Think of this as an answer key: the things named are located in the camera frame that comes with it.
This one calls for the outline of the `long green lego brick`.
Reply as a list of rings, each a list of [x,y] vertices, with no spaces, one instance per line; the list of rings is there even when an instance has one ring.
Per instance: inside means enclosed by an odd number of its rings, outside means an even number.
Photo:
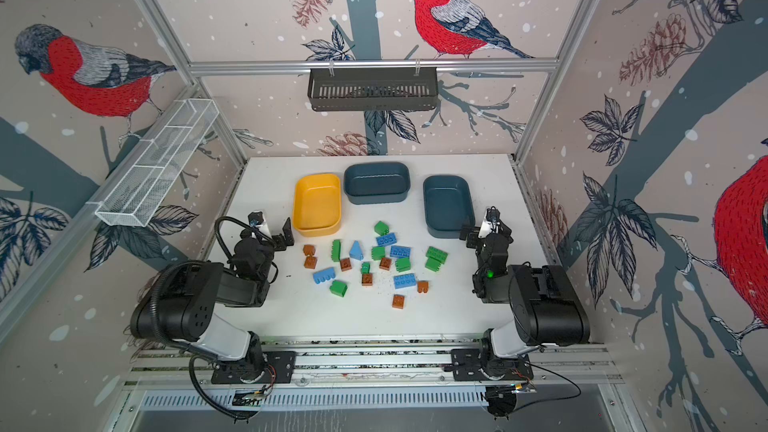
[[[339,262],[341,260],[341,241],[334,239],[331,247],[331,260],[333,262]]]

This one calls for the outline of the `light blue sloped lego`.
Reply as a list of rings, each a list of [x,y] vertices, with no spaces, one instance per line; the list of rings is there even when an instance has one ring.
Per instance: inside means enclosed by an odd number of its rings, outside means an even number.
[[[349,251],[349,256],[351,259],[357,260],[357,261],[363,261],[364,260],[364,251],[362,246],[358,241],[354,241],[352,247]]]

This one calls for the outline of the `green lego top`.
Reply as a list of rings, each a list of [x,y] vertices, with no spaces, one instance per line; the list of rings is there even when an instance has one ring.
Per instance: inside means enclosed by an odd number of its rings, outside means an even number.
[[[375,230],[375,232],[376,232],[376,233],[377,233],[379,236],[384,236],[384,235],[387,235],[387,234],[389,233],[389,227],[388,227],[388,225],[387,225],[386,223],[382,222],[382,221],[379,221],[379,222],[377,222],[377,223],[375,224],[375,226],[374,226],[374,230]]]

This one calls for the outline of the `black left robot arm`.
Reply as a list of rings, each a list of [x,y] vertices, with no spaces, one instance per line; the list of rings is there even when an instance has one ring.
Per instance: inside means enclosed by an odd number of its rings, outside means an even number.
[[[191,355],[192,370],[206,361],[216,385],[289,383],[296,354],[264,351],[257,333],[227,321],[215,307],[265,304],[279,275],[275,255],[294,245],[291,221],[272,235],[261,211],[245,222],[221,216],[214,238],[224,260],[188,260],[163,269],[136,306],[130,333]]]

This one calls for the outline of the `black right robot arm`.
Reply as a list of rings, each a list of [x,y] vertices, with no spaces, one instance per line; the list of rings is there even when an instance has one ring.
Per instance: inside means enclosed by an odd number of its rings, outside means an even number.
[[[509,264],[511,229],[498,222],[488,230],[465,226],[460,239],[475,251],[472,292],[485,304],[506,304],[511,321],[484,332],[479,370],[493,380],[524,378],[522,359],[548,344],[570,346],[590,339],[587,314],[564,269],[528,262]]]

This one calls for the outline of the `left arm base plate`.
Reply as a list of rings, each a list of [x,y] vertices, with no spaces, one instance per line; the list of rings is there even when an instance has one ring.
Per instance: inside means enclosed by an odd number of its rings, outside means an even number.
[[[217,363],[211,382],[215,385],[288,384],[295,362],[294,351],[249,354],[238,361]]]

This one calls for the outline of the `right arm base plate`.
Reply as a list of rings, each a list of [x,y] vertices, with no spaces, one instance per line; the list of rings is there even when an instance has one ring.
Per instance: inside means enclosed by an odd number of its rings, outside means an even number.
[[[531,381],[531,368],[521,358],[498,358],[479,348],[450,351],[450,361],[443,367],[457,382]]]

